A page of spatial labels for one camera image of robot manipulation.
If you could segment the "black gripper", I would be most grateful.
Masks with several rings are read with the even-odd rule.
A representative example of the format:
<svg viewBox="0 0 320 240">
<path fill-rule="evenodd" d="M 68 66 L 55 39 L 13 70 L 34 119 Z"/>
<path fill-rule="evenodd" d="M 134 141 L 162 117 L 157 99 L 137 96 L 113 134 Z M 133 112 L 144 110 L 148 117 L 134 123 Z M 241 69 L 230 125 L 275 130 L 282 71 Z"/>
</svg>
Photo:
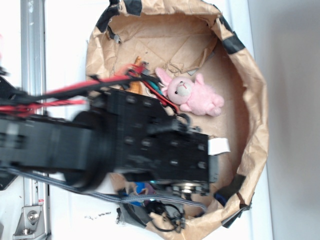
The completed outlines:
<svg viewBox="0 0 320 240">
<path fill-rule="evenodd" d="M 155 98 L 111 88 L 90 108 L 107 130 L 110 171 L 129 182 L 206 196 L 219 172 L 211 156 L 231 152 L 227 138 L 209 139 L 187 115 L 169 115 Z"/>
</svg>

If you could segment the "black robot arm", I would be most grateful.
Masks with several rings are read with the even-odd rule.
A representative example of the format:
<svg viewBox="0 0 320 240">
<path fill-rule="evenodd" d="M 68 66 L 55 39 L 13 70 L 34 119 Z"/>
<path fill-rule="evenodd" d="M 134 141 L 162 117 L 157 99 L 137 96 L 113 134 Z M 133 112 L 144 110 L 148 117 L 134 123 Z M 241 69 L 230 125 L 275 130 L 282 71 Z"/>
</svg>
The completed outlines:
<svg viewBox="0 0 320 240">
<path fill-rule="evenodd" d="M 0 116 L 0 166 L 62 173 L 77 190 L 95 190 L 109 173 L 127 182 L 207 194 L 218 180 L 209 136 L 187 115 L 169 115 L 154 98 L 111 89 L 72 121 Z"/>
</svg>

